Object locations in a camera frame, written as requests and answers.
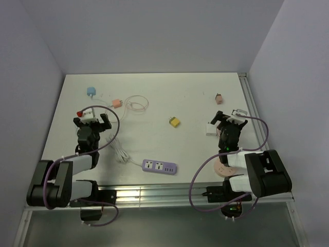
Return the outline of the brown pink plug adapter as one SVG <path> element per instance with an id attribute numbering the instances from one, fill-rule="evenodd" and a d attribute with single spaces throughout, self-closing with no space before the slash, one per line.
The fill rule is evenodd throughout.
<path id="1" fill-rule="evenodd" d="M 216 104 L 222 104 L 223 103 L 223 97 L 221 94 L 217 94 L 215 96 L 215 101 L 216 101 Z"/>

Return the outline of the white plug adapter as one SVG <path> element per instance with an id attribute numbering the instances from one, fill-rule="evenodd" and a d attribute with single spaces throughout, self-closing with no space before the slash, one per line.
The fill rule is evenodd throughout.
<path id="1" fill-rule="evenodd" d="M 217 136 L 217 128 L 210 123 L 206 124 L 206 136 Z"/>

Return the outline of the yellow plug adapter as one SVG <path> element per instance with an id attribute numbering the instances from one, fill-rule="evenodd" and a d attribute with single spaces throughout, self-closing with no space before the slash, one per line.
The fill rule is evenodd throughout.
<path id="1" fill-rule="evenodd" d="M 169 124 L 172 127 L 177 128 L 180 125 L 180 120 L 177 117 L 170 117 Z"/>

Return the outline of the purple power strip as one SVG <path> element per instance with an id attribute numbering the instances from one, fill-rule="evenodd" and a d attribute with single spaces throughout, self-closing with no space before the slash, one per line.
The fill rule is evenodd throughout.
<path id="1" fill-rule="evenodd" d="M 177 165 L 170 162 L 143 160 L 142 170 L 145 172 L 175 175 L 177 173 Z"/>

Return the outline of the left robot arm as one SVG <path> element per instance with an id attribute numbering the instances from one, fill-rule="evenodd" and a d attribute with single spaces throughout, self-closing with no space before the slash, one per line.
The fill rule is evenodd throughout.
<path id="1" fill-rule="evenodd" d="M 78 127 L 78 144 L 74 155 L 53 160 L 40 160 L 35 168 L 26 195 L 29 206 L 44 206 L 47 209 L 66 207 L 71 201 L 83 200 L 87 205 L 99 202 L 98 184 L 93 180 L 76 180 L 74 175 L 96 167 L 100 153 L 100 133 L 110 130 L 108 115 L 84 119 L 78 112 L 74 124 Z"/>

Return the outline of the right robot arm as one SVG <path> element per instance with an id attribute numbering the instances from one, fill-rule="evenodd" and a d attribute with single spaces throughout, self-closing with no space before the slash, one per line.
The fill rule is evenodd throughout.
<path id="1" fill-rule="evenodd" d="M 214 161 L 214 171 L 224 178 L 219 186 L 208 186 L 203 194 L 209 203 L 228 202 L 239 198 L 251 201 L 291 192 L 292 181 L 276 150 L 245 150 L 239 147 L 242 129 L 249 116 L 243 110 L 231 115 L 218 111 L 210 121 L 219 137 L 220 156 Z"/>

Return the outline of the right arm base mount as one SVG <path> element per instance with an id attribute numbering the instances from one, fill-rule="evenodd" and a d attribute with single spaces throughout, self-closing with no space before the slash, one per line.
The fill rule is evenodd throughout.
<path id="1" fill-rule="evenodd" d="M 230 186 L 208 186 L 206 191 L 202 193 L 202 196 L 207 197 L 208 203 L 226 203 L 239 196 L 245 194 L 244 192 L 234 192 Z M 221 208 L 221 213 L 226 218 L 235 219 L 242 215 L 243 206 L 242 202 L 251 201 L 252 195 L 246 195 L 245 197 L 238 199 L 236 202 L 229 204 Z"/>

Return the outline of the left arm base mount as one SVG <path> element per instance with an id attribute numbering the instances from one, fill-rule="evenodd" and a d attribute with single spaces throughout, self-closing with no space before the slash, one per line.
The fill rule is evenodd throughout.
<path id="1" fill-rule="evenodd" d="M 116 211 L 117 191 L 113 189 L 96 190 L 87 198 L 75 199 L 69 203 L 70 207 L 79 207 L 82 221 L 99 222 L 105 207 L 113 207 Z"/>

